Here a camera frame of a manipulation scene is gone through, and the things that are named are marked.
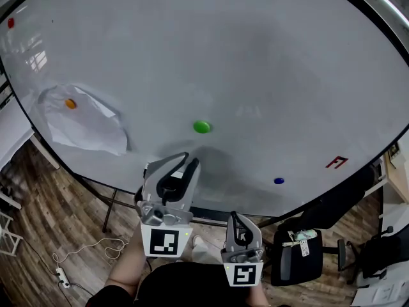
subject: person's arm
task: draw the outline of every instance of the person's arm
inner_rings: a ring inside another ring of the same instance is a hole
[[[249,296],[245,302],[251,307],[269,307],[270,304],[266,298],[266,295],[263,291],[263,286],[258,283],[255,287],[250,287]]]
[[[129,244],[109,274],[105,286],[116,285],[124,288],[131,297],[135,298],[145,262],[146,256],[143,249],[141,223],[139,222]]]

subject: office chair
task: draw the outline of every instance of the office chair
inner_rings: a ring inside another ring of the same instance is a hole
[[[361,244],[361,252],[358,253],[356,248],[351,244],[355,262],[350,266],[355,266],[353,277],[348,284],[355,282],[358,272],[362,269],[362,275],[366,278],[383,279],[387,266],[405,262],[409,260],[409,225],[406,225],[401,231],[388,237],[381,237],[383,234],[392,233],[394,228],[388,228],[382,233],[375,235],[371,240]]]
[[[270,260],[265,267],[271,265],[271,284],[277,286],[294,285],[319,278],[322,274],[323,254],[338,255],[338,271],[345,267],[346,246],[344,240],[338,240],[336,248],[324,247],[321,231],[333,226],[347,211],[356,205],[372,187],[374,172],[372,168],[364,168],[352,177],[337,185],[320,198],[320,203],[302,213],[300,217],[287,219],[278,226],[274,235],[274,243],[266,245],[266,254]],[[314,229],[317,237],[307,241],[309,255],[302,256],[300,244],[283,247],[291,242],[288,231],[293,233]]]

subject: blue ball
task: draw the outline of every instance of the blue ball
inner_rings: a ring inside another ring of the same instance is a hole
[[[284,179],[282,177],[277,177],[277,178],[274,179],[274,183],[275,184],[283,184]]]

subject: red ball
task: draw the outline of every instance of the red ball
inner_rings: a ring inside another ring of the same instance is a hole
[[[7,22],[8,28],[13,28],[14,27],[14,18],[9,18]]]

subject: person's leg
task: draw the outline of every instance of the person's leg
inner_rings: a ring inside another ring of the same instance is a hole
[[[196,235],[193,238],[192,261],[201,264],[222,264],[222,257],[219,249]]]

